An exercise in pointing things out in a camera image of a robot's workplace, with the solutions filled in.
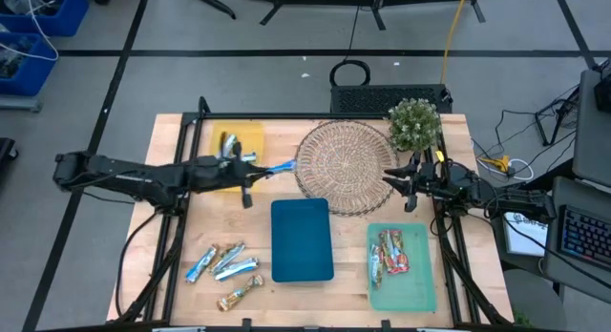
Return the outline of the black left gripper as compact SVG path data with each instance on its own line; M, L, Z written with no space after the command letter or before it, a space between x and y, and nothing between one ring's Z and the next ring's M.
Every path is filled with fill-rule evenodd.
M250 208L253 205L250 188L252 181L248 177L246 166L247 163L242 161L242 144L236 141L232 145L232 151L221 151L222 160L227 167L226 173L230 176L234 185L241 186L242 206L244 209ZM262 178L270 178L273 176L273 168L261 167L251 164L251 170L257 174L251 175L252 180Z

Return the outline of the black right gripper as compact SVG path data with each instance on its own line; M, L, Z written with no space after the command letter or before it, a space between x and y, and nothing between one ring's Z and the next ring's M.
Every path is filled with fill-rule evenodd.
M411 213L417 206L417 193L431 195L437 194L442 184L442 179L436 174L435 166L430 162L421 162L421 153L414 152L408 165L387 169L386 175L394 177L383 177L383 180L396 190L402 197L407 198L405 211Z

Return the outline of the bright blue granola bar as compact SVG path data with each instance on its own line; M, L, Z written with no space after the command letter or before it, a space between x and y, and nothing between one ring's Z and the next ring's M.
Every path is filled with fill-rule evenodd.
M291 159L280 165L272 166L267 169L270 174L277 175L280 173L294 173L297 168L297 161Z

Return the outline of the red granola bar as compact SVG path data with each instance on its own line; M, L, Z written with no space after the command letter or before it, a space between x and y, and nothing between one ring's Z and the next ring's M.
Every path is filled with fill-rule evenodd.
M390 272L392 274L405 273L410 269L409 260L404 252L403 234L400 230L390 231L391 247L391 258L393 259L394 265Z
M379 234L381 248L383 252L384 263L387 271L394 274L396 270L396 262L393 258L393 243L390 236L390 230L384 230Z

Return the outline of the silver snack bar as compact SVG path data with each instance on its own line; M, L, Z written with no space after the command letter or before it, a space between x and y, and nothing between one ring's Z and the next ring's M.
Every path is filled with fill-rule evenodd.
M219 272L235 259L244 248L245 243L243 241L228 244L211 263L207 272L211 275L219 274Z

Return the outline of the gold orange granola bar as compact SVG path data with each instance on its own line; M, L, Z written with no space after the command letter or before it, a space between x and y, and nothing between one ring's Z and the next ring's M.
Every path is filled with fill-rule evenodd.
M245 285L218 299L216 305L221 312L227 312L240 303L248 292L261 286L264 286L263 277L261 275L251 276Z

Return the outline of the yellow plastic bin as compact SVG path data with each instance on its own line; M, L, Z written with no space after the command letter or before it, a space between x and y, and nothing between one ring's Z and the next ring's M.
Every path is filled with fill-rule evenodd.
M257 162L251 164L257 166L263 165L264 132L261 122L250 120L214 120L211 123L211 133L209 134L210 138L206 149L209 155L219 155L222 132L237 136L238 141L242 144L242 155L249 153L257 154Z

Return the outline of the artificial potted plant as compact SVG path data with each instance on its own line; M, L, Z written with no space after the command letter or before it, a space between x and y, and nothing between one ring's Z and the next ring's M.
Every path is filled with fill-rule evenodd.
M397 151L424 151L441 134L439 113L428 99L403 98L388 113L390 144Z

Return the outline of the round woven wicker mat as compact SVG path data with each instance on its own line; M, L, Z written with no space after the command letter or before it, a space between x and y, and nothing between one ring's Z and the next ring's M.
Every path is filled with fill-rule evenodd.
M323 198L334 215L371 213L390 199L383 180L399 164L389 139L368 123L332 120L309 132L296 152L295 178L307 198Z

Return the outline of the blue plastic bin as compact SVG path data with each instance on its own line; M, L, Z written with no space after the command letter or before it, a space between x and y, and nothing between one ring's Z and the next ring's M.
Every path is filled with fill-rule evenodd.
M326 199L284 199L271 203L271 276L275 282L334 278Z

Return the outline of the black mesh computer case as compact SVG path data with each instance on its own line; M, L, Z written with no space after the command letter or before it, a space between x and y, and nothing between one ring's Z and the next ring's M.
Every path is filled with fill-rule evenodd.
M442 84L336 86L331 89L334 114L386 114L403 99L425 99L441 114L450 114L453 99Z

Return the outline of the teal translucent plastic bin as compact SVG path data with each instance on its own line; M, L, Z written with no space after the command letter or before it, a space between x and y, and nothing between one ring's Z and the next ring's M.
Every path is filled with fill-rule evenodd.
M390 274L382 252L382 282L379 289L373 289L369 273L369 248L372 244L381 248L379 234L384 230L402 232L404 252L408 257L410 269L405 273ZM433 312L436 309L428 231L423 224L370 224L367 230L367 261L369 303L373 309L397 312Z

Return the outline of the white paper sheet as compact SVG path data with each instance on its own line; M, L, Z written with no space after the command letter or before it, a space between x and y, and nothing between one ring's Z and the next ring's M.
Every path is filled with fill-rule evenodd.
M548 226L530 220L520 213L508 212L503 215L506 251L509 254L529 257L543 257Z

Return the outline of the grey desk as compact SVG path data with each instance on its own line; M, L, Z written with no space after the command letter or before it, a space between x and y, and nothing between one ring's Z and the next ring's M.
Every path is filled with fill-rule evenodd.
M611 303L611 271L567 256L558 250L560 207L571 205L611 219L611 194L593 186L560 177L554 182L553 201L558 217L548 227L543 274L553 281Z
M597 108L595 87L599 83L598 72L586 70L580 75L573 172L611 188L611 113Z

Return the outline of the grey round stool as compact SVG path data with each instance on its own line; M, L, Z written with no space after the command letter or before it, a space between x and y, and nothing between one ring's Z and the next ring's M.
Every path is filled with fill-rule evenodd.
M524 314L532 327L565 330L566 314L560 297L546 280L529 272L503 272L512 312Z

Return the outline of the black keyboard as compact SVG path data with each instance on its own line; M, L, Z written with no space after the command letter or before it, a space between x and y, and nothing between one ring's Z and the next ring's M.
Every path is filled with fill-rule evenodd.
M611 219L571 205L559 211L558 250L611 271Z

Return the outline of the black desk device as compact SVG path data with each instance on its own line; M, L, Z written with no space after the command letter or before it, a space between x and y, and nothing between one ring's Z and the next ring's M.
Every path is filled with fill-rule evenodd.
M597 109L611 114L611 73L600 74L600 81L594 87Z

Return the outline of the blue storage crate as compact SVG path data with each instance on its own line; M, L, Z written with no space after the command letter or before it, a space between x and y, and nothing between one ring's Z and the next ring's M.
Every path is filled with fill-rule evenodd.
M88 0L56 0L58 12L53 15L36 15L35 19L47 36L74 36L88 7ZM0 24L11 32L39 33L30 16L0 13Z
M0 94L37 95L56 60L39 34L0 32Z

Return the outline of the grey crate dolly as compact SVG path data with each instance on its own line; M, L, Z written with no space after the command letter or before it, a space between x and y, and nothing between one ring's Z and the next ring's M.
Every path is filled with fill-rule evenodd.
M42 110L42 103L36 97L0 95L0 110L39 113Z

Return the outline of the black floor object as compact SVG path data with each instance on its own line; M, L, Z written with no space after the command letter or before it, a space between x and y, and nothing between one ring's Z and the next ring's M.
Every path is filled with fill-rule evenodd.
M13 139L0 137L0 176L8 169L10 164L19 157L16 143Z

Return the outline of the black aluminium table frame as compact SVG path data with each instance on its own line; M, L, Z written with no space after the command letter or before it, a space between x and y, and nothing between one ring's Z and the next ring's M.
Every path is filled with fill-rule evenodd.
M276 165L295 156L301 140L315 127L331 118L330 114L306 113L211 113L202 122L199 152L209 151L213 134L213 119L222 121L258 120L264 133L263 164ZM474 169L474 151L464 114L442 114L442 128L448 155L457 162ZM158 114L152 129L145 163L160 165L172 162L179 143L182 114ZM404 211L406 199L392 194L389 201L373 213L358 217L330 216L333 247L334 278L330 281L276 283L271 279L271 202L276 199L303 198L294 175L283 174L258 181L259 189L252 194L253 206L242 208L240 191L213 192L195 195L190 199L186 232L179 255L176 278L170 283L172 269L164 275L155 303L145 313L147 320L168 319L171 325L238 326L242 319L251 319L252 328L286 327L371 327L380 329L382 320L392 327L450 327L453 326L450 294L438 237L431 234L434 217L433 199L419 195L416 209ZM140 230L126 251L119 292L121 312L126 313L151 278L155 266L159 234L166 228L164 251L169 250L177 226L177 218L155 217ZM423 223L429 241L432 260L433 289L436 297L434 312L391 312L374 310L369 303L367 276L366 234L370 223ZM501 262L492 227L481 218L466 216L448 234L451 245L458 252L454 232L462 232L471 276L487 300L508 321L514 321ZM216 282L204 275L195 284L187 284L184 276L188 268L212 244L223 246L243 240L245 256L256 256L261 261L257 271L238 275L233 280ZM222 313L216 301L232 289L245 283L251 275L261 273L265 285L254 289L238 305Z

